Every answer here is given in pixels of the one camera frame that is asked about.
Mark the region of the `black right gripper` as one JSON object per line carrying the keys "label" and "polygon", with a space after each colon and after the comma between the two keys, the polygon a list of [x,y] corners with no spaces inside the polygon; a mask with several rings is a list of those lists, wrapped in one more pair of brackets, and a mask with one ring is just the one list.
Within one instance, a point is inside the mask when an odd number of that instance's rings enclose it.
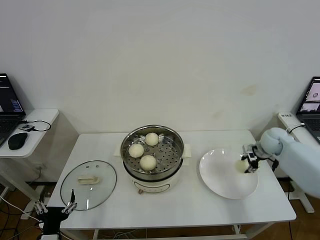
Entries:
{"label": "black right gripper", "polygon": [[259,168],[259,161],[257,154],[255,153],[256,146],[253,144],[244,144],[242,146],[242,157],[241,160],[248,163],[248,168],[244,171],[245,173],[254,173]]}

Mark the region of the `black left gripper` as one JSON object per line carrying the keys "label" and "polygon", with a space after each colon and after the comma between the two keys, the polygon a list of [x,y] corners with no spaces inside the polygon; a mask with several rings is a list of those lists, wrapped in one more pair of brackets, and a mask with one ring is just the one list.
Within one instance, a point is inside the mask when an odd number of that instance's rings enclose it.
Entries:
{"label": "black left gripper", "polygon": [[39,214],[39,219],[43,222],[44,232],[59,232],[61,222],[66,220],[71,213],[77,207],[76,196],[74,189],[71,190],[71,198],[67,206],[57,207],[45,205],[45,197],[40,195],[38,201],[34,203],[34,208],[37,214]]}

